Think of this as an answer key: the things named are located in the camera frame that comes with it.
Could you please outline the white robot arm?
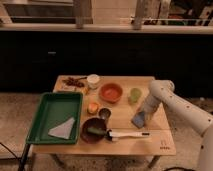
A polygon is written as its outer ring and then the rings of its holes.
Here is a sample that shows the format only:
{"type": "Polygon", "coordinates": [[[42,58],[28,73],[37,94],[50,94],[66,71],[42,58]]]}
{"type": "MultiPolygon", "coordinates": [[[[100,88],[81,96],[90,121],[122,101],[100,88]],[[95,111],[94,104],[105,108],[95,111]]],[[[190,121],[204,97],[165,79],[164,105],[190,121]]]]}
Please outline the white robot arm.
{"type": "Polygon", "coordinates": [[[153,80],[142,103],[145,122],[149,123],[161,103],[182,117],[202,138],[196,171],[213,171],[213,115],[174,93],[170,80],[153,80]]]}

